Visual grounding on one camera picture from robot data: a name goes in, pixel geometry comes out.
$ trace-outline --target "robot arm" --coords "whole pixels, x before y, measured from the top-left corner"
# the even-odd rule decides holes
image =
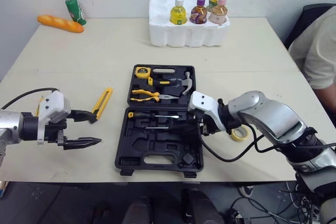
[[[324,143],[315,136],[316,130],[307,127],[290,107],[267,99],[260,91],[246,92],[227,105],[194,91],[188,108],[203,123],[203,135],[219,131],[230,134],[242,124],[253,124],[286,156],[299,184],[314,193],[314,202],[323,203],[321,212],[336,209],[336,153],[321,147]],[[322,223],[336,222],[334,212]]]
[[[0,167],[5,156],[8,144],[18,144],[21,140],[37,140],[38,144],[57,143],[63,149],[86,148],[101,142],[95,137],[80,137],[77,140],[68,140],[64,136],[67,119],[75,122],[90,121],[97,118],[91,112],[71,110],[68,99],[59,91],[54,91],[40,102],[39,116],[27,112],[12,112],[0,110]]]

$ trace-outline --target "toolbox latch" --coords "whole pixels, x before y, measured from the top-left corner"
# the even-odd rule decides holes
[[[197,174],[195,172],[183,172],[185,178],[196,178]]]
[[[129,169],[122,169],[120,171],[120,175],[121,176],[132,176],[133,175],[134,170],[129,170]]]

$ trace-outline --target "floor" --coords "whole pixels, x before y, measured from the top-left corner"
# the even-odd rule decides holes
[[[77,184],[55,185],[42,183],[12,182],[0,199],[1,224],[74,224],[86,223],[92,207],[101,202],[111,206],[111,214],[104,223],[121,223],[129,204],[141,196],[149,196],[154,205],[155,223],[183,223],[180,218],[180,197],[183,188],[202,190],[214,203],[217,210],[225,212],[231,203],[240,197],[237,188],[227,183],[128,183],[128,184]],[[277,213],[289,203],[285,183],[263,184],[255,187],[252,198],[269,211]],[[55,196],[52,206],[48,205]],[[244,217],[263,216],[246,199],[234,207]],[[281,216],[297,220],[297,210],[291,206]],[[253,219],[252,223],[275,223],[272,218]]]

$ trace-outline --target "beige shirt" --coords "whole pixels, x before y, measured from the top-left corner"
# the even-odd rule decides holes
[[[313,89],[336,83],[336,6],[307,27],[288,51]]]

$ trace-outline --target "toolbox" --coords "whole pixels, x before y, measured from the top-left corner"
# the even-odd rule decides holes
[[[203,152],[197,123],[188,111],[195,90],[193,66],[134,66],[115,157],[121,175],[150,169],[197,176]]]

